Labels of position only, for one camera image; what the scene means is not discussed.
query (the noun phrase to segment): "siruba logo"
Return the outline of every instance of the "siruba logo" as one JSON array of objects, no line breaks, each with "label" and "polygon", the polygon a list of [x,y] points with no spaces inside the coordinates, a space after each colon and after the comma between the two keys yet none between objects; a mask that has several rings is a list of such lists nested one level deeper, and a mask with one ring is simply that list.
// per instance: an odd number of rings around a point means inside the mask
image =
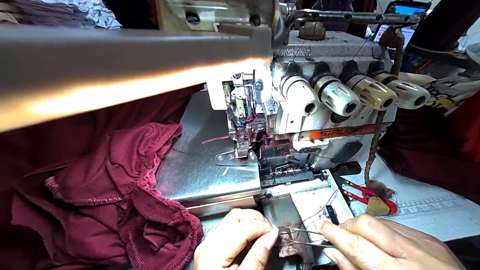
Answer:
[{"label": "siruba logo", "polygon": [[313,131],[312,133],[310,133],[309,138],[310,140],[315,140],[315,139],[326,139],[326,138],[333,138],[333,137],[340,137],[340,136],[368,134],[368,133],[373,133],[374,129],[375,129],[375,124],[328,128],[328,129]]}]

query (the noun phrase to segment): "white table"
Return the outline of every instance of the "white table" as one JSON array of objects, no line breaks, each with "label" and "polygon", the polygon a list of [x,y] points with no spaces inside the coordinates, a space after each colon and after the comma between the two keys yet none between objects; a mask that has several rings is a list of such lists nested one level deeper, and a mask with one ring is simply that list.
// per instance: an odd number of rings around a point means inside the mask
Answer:
[{"label": "white table", "polygon": [[[365,161],[359,161],[361,167]],[[363,171],[343,176],[356,184],[363,184]],[[370,171],[370,179],[383,182],[396,191],[398,213],[382,218],[449,241],[480,234],[480,206],[443,188],[413,180],[393,173],[377,155]],[[356,189],[346,190],[361,196]],[[365,212],[366,205],[353,200],[350,208],[354,215]]]}]

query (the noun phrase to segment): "fingernail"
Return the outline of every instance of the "fingernail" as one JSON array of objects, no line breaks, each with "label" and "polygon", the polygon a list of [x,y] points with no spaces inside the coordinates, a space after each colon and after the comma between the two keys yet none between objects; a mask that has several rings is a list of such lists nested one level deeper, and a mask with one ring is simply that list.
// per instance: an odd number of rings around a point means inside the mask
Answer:
[{"label": "fingernail", "polygon": [[333,248],[333,247],[326,247],[324,248],[324,253],[325,255],[332,261],[334,262],[335,264],[338,264],[337,263],[337,260],[334,256],[334,253],[338,252],[338,249],[336,248]]},{"label": "fingernail", "polygon": [[315,221],[314,223],[314,226],[315,226],[315,229],[317,229],[317,231],[319,232],[320,229],[322,228],[322,226],[324,225],[324,221],[321,221],[321,220],[317,220]]},{"label": "fingernail", "polygon": [[268,249],[271,250],[276,243],[278,238],[278,228],[274,227],[275,230],[269,231],[266,234],[260,236],[257,241],[261,241],[262,244]]}]

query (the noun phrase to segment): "metal plate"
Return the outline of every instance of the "metal plate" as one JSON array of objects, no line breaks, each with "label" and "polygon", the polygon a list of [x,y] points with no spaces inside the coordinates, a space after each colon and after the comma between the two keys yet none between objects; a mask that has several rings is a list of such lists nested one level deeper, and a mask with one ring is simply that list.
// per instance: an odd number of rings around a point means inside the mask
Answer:
[{"label": "metal plate", "polygon": [[257,155],[255,155],[252,150],[248,152],[248,156],[246,158],[242,159],[236,157],[235,151],[230,151],[217,155],[215,157],[215,164],[223,166],[244,166],[258,164],[258,159]]},{"label": "metal plate", "polygon": [[227,115],[211,108],[208,92],[193,95],[180,124],[182,136],[156,173],[156,188],[163,196],[193,207],[261,193],[256,162],[244,166],[215,164],[217,155],[234,150],[231,139],[202,144],[228,134]]}]

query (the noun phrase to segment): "hand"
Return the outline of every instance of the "hand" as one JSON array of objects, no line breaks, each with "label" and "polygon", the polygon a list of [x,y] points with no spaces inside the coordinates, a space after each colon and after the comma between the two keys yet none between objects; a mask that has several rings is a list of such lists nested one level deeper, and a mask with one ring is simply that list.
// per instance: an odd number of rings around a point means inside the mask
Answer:
[{"label": "hand", "polygon": [[359,215],[317,229],[337,247],[324,252],[341,270],[465,269],[440,240],[396,222]]},{"label": "hand", "polygon": [[[278,237],[278,228],[272,226],[258,211],[233,209],[197,247],[193,255],[194,270],[263,270],[270,250]],[[243,261],[235,257],[253,239]]]}]

